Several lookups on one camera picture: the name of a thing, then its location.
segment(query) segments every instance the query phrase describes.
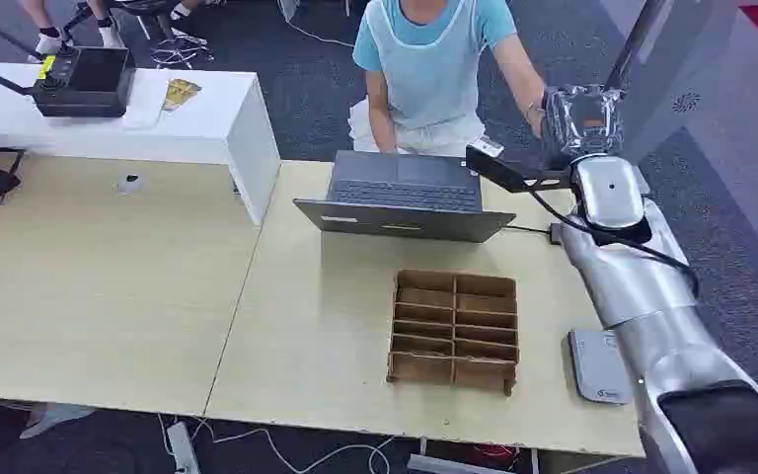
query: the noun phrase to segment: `white cable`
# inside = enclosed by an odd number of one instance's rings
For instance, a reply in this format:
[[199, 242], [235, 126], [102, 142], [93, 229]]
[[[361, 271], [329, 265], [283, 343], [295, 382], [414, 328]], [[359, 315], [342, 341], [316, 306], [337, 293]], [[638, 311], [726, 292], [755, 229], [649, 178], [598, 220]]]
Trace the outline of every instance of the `white cable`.
[[294, 28], [295, 30], [297, 30], [297, 31], [299, 31], [300, 33], [302, 33], [302, 34], [306, 35], [307, 37], [309, 37], [309, 38], [313, 38], [313, 39], [315, 39], [315, 40], [318, 40], [318, 41], [320, 41], [320, 42], [328, 42], [328, 43], [331, 43], [331, 44], [340, 44], [340, 45], [342, 45], [342, 46], [347, 46], [347, 47], [355, 47], [355, 45], [353, 45], [353, 44], [350, 44], [349, 42], [339, 41], [339, 40], [337, 40], [337, 39], [326, 39], [326, 38], [321, 38], [321, 37], [319, 37], [319, 36], [316, 36], [316, 35], [313, 35], [313, 34], [311, 34], [311, 33], [307, 32], [306, 30], [304, 30], [304, 29], [302, 29], [302, 28], [300, 28], [300, 27], [297, 27], [297, 26], [295, 26], [295, 25], [292, 25], [292, 21], [291, 21], [291, 20], [287, 20], [287, 19], [286, 19], [286, 11], [283, 9], [283, 4], [282, 4], [282, 3], [280, 3], [281, 1], [282, 1], [282, 0], [277, 0], [277, 8], [280, 10], [280, 15], [283, 15], [283, 21], [285, 21], [285, 22], [286, 22], [286, 25], [288, 25], [288, 26], [290, 26], [290, 27]]
[[282, 454], [280, 454], [280, 450], [277, 449], [277, 446], [274, 444], [274, 440], [271, 438], [271, 434], [265, 428], [257, 428], [249, 432], [245, 432], [243, 434], [235, 434], [233, 436], [217, 438], [215, 432], [213, 431], [213, 427], [207, 422], [207, 420], [199, 418], [199, 417], [192, 417], [192, 418], [198, 421], [198, 426], [193, 432], [192, 437], [195, 437], [198, 434], [201, 427], [205, 427], [210, 432], [210, 436], [213, 439], [214, 444], [218, 444], [220, 442], [233, 441], [236, 439], [242, 439], [244, 437], [255, 435], [257, 433], [264, 434], [265, 438], [268, 440], [268, 445], [271, 446], [271, 450], [274, 451], [274, 454], [277, 456], [278, 459], [280, 459], [280, 462], [282, 462], [284, 466], [288, 467], [289, 470], [292, 471], [294, 474], [306, 474], [307, 472], [315, 469], [316, 467], [323, 464], [324, 462], [334, 457], [335, 455], [339, 454], [340, 452], [346, 451], [348, 449], [369, 449], [371, 452], [370, 452], [370, 457], [367, 458], [367, 467], [370, 470], [370, 474], [377, 474], [376, 471], [373, 469], [373, 456], [377, 456], [377, 455], [385, 463], [384, 474], [391, 474], [391, 463], [390, 461], [388, 461], [388, 457], [385, 456], [385, 453], [382, 452], [381, 449], [385, 447], [389, 442], [393, 441], [396, 438], [395, 436], [391, 436], [388, 439], [385, 439], [378, 446], [371, 446], [370, 444], [349, 444], [347, 446], [342, 446], [338, 449], [331, 451], [329, 454], [313, 462], [309, 466], [303, 469], [298, 469], [295, 466], [293, 466], [289, 461], [287, 461], [286, 458], [283, 457]]
[[167, 451], [167, 455], [174, 455], [173, 451], [170, 450], [170, 445], [167, 444], [167, 429], [164, 428], [164, 419], [161, 418], [160, 413], [156, 413], [158, 415], [158, 423], [161, 425], [161, 441], [164, 442], [164, 450]]

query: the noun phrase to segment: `black control box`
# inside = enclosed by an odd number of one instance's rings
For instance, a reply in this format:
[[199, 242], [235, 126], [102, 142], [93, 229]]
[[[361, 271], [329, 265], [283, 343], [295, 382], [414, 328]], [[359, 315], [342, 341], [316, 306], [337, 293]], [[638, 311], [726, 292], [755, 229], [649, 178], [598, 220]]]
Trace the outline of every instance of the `black control box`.
[[121, 117], [134, 72], [128, 49], [66, 46], [42, 63], [31, 96], [45, 117]]

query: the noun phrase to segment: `person's hand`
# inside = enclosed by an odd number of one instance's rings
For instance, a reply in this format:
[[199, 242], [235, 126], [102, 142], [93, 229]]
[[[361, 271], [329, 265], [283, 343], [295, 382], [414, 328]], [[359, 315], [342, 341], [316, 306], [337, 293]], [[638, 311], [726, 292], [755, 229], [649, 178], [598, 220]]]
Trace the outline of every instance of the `person's hand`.
[[545, 113], [541, 110], [532, 110], [527, 114], [527, 122], [530, 123], [530, 129], [533, 130], [533, 135], [536, 138], [542, 138], [542, 120], [545, 118]]

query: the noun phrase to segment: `light blue t-shirt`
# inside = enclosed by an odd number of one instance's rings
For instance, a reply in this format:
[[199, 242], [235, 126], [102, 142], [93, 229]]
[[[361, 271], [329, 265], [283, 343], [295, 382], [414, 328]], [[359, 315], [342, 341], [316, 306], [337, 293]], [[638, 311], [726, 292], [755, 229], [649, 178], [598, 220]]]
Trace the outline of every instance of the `light blue t-shirt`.
[[[460, 0], [447, 0], [446, 7], [434, 21], [427, 25], [418, 25], [412, 23], [403, 14], [400, 0], [381, 1], [388, 12], [388, 19], [394, 35], [407, 44], [429, 44], [437, 40], [451, 22], [460, 3]], [[504, 0], [477, 1], [475, 31], [481, 32], [482, 44], [492, 48], [500, 40], [516, 33], [512, 13]], [[361, 17], [361, 25], [358, 27], [358, 36], [355, 39], [355, 48], [353, 49], [353, 60], [362, 69], [368, 71], [382, 70], [379, 48], [376, 46], [376, 41], [373, 40], [373, 35], [370, 34], [367, 15]]]

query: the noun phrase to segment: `cardboard compartment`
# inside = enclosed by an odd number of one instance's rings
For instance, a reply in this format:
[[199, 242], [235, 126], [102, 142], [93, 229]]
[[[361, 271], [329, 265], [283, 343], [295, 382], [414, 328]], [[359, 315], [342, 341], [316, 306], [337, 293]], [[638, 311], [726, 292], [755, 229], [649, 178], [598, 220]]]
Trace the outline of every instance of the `cardboard compartment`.
[[455, 361], [455, 384], [484, 390], [512, 393], [515, 385], [515, 363], [505, 360]]
[[440, 323], [423, 323], [420, 321], [394, 321], [394, 334], [423, 336], [427, 338], [452, 339], [452, 325]]
[[455, 356], [468, 359], [518, 361], [518, 349], [507, 344], [482, 343], [467, 339], [455, 340]]
[[445, 383], [452, 376], [451, 357], [429, 357], [405, 353], [390, 353], [388, 357], [389, 382], [415, 380], [417, 382]]
[[452, 342], [410, 334], [394, 334], [391, 352], [418, 356], [452, 356]]
[[397, 274], [397, 286], [399, 288], [430, 289], [453, 293], [454, 276], [443, 272], [403, 270]]
[[482, 294], [485, 296], [505, 296], [515, 299], [515, 281], [496, 276], [457, 275], [457, 292]]
[[458, 322], [455, 325], [454, 335], [458, 339], [482, 341], [485, 343], [507, 344], [509, 346], [517, 346], [518, 344], [515, 330], [501, 327], [467, 326]]
[[416, 321], [421, 323], [452, 324], [452, 308], [437, 308], [397, 303], [394, 321]]
[[434, 291], [431, 289], [403, 288], [397, 291], [397, 301], [400, 303], [419, 304], [452, 308], [451, 291]]
[[458, 293], [457, 309], [515, 314], [515, 296]]
[[461, 311], [455, 315], [455, 324], [486, 326], [491, 328], [516, 329], [517, 317], [510, 313], [485, 313], [481, 311]]
[[518, 364], [514, 280], [403, 270], [394, 295], [388, 381], [511, 393]]

